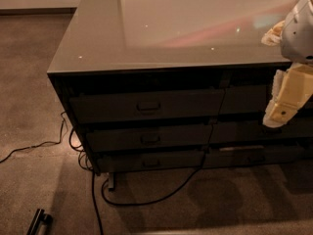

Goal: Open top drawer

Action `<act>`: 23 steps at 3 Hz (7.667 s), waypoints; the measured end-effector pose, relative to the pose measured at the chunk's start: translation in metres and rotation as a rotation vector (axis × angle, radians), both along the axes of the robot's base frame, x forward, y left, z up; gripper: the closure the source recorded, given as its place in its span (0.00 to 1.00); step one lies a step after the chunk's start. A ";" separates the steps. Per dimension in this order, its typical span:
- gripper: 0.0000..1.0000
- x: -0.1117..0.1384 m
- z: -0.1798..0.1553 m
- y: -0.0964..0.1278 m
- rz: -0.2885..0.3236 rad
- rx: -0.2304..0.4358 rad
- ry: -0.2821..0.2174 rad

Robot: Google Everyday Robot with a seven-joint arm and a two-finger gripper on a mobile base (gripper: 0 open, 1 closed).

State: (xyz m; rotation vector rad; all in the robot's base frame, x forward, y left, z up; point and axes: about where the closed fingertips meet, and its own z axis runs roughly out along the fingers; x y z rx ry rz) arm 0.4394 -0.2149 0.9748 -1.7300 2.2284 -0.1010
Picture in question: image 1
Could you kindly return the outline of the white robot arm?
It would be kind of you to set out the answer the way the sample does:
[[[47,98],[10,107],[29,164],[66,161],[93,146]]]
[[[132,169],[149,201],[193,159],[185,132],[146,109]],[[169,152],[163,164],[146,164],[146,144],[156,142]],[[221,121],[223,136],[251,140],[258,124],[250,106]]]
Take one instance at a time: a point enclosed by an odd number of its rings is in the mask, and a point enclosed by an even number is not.
[[[276,71],[272,98],[263,117],[265,126],[278,128],[287,124],[313,95],[313,0],[298,0],[261,42],[279,45],[282,56],[291,61],[286,71]]]

